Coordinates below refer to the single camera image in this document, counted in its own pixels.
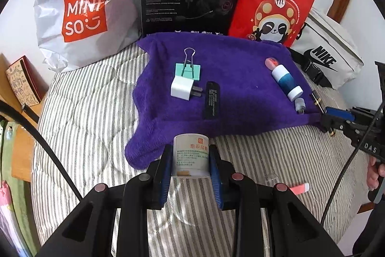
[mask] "bed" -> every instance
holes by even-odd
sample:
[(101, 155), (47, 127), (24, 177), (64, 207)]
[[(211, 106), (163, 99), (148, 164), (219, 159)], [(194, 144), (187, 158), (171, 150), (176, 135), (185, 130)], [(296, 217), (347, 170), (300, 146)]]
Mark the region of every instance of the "bed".
[[(38, 129), (64, 168), (86, 195), (97, 183), (124, 184), (141, 171), (131, 168), (124, 147), (138, 123), (132, 100), (135, 83), (148, 62), (136, 44), (85, 68), (56, 74), (46, 96)], [(338, 91), (309, 82), (328, 106), (345, 109)], [(352, 152), (341, 132), (331, 138), (313, 126), (257, 136), (211, 139), (223, 159), (255, 182), (295, 186), (309, 182), (299, 196), (321, 219), (334, 182)], [(338, 241), (367, 191), (367, 157), (359, 152), (348, 169), (326, 219), (325, 229)], [(32, 166), (35, 221), (44, 243), (76, 206), (77, 199), (43, 149), (36, 145)], [(265, 255), (269, 255), (263, 216)], [(115, 254), (119, 211), (115, 218)], [(218, 210), (210, 179), (172, 178), (162, 211), (148, 211), (150, 256), (230, 256), (233, 212)]]

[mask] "white nike bag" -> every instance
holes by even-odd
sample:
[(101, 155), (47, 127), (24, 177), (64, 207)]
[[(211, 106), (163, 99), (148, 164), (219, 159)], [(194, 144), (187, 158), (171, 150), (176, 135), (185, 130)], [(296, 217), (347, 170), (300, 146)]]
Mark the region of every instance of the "white nike bag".
[(38, 46), (56, 72), (75, 70), (136, 41), (132, 0), (35, 0)]
[(303, 69), (304, 60), (313, 62), (335, 90), (356, 78), (363, 66), (349, 33), (340, 24), (314, 8), (310, 10), (291, 49), (301, 54), (298, 59), (298, 54), (292, 52), (295, 62), (300, 63)]

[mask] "teal binder clip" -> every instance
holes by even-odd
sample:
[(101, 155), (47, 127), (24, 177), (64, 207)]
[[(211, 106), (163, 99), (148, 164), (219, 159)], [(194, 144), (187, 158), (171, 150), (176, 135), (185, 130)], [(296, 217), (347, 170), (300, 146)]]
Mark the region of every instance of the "teal binder clip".
[[(193, 51), (191, 55), (191, 60), (187, 60), (187, 50), (189, 49)], [(199, 81), (201, 74), (201, 65), (194, 65), (193, 57), (195, 55), (195, 49), (187, 47), (184, 50), (184, 54), (186, 55), (186, 58), (184, 58), (184, 63), (177, 63), (175, 65), (175, 75)]]

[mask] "purple cloth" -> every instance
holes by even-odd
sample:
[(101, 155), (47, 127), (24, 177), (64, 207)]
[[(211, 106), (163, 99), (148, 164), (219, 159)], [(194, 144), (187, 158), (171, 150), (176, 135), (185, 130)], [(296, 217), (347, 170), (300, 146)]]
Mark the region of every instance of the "purple cloth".
[[(139, 124), (125, 155), (134, 168), (147, 168), (178, 134), (256, 135), (320, 120), (309, 85), (281, 44), (194, 33), (155, 33), (137, 44), (149, 54), (149, 63), (133, 92)], [(175, 64), (183, 63), (186, 47), (196, 50), (194, 64), (201, 65), (200, 81), (194, 85), (203, 91), (207, 81), (220, 85), (218, 119), (203, 119), (204, 94), (189, 101), (170, 96)], [(283, 64), (303, 89), (306, 114), (297, 114), (294, 102), (275, 82), (264, 64), (269, 57)]]

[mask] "patterned book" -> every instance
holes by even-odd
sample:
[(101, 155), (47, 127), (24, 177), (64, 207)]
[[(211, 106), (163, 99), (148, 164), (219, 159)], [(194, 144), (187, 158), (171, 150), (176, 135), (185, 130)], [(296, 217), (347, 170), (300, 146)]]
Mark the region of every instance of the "patterned book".
[(5, 73), (13, 92), (22, 105), (34, 106), (41, 102), (42, 98), (30, 76), (28, 60), (25, 56), (12, 64)]

